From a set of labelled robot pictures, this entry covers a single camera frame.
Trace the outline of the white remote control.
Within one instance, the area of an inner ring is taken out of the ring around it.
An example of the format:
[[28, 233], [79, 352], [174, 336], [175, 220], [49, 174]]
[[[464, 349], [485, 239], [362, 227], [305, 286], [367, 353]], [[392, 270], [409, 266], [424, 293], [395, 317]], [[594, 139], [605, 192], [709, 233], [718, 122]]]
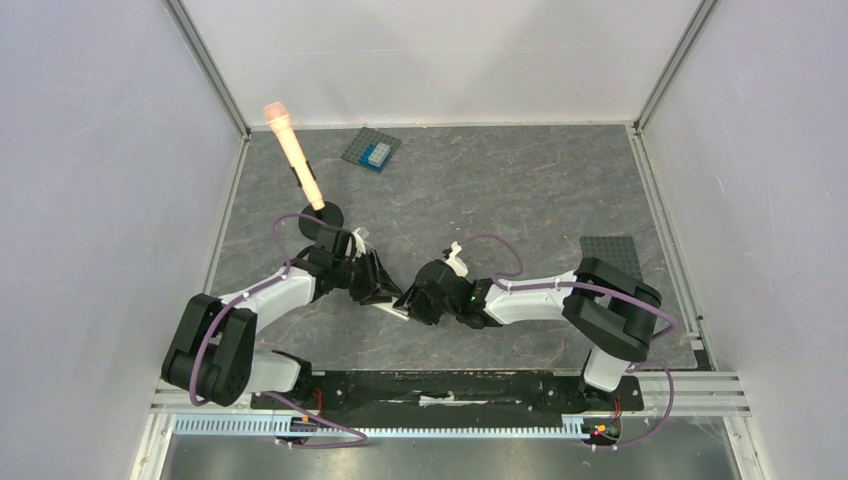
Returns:
[[408, 313], [402, 309], [395, 308], [392, 303], [375, 303], [371, 304], [371, 307], [374, 307], [384, 313], [388, 313], [396, 318], [399, 318], [403, 321], [408, 321], [410, 319]]

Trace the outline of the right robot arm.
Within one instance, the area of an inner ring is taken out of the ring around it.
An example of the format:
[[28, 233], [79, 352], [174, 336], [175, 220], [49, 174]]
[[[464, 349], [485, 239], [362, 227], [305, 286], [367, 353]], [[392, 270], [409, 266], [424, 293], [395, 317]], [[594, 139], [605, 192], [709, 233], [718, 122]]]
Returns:
[[602, 408], [628, 368], [645, 361], [664, 317], [658, 290], [595, 257], [558, 276], [471, 280], [459, 263], [434, 260], [395, 302], [411, 319], [437, 324], [445, 315], [472, 329], [520, 322], [568, 322], [593, 345], [577, 382], [580, 400]]

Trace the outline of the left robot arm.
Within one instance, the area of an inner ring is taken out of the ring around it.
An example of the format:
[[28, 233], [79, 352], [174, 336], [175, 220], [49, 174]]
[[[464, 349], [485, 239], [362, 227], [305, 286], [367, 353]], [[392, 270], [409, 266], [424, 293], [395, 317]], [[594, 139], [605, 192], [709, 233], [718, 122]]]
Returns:
[[272, 391], [288, 407], [304, 407], [314, 393], [310, 363], [261, 351], [256, 336], [334, 290], [384, 310], [402, 294], [359, 232], [322, 226], [310, 247], [266, 279], [220, 297], [191, 297], [163, 360], [162, 380], [188, 392], [196, 406], [230, 406], [245, 393]]

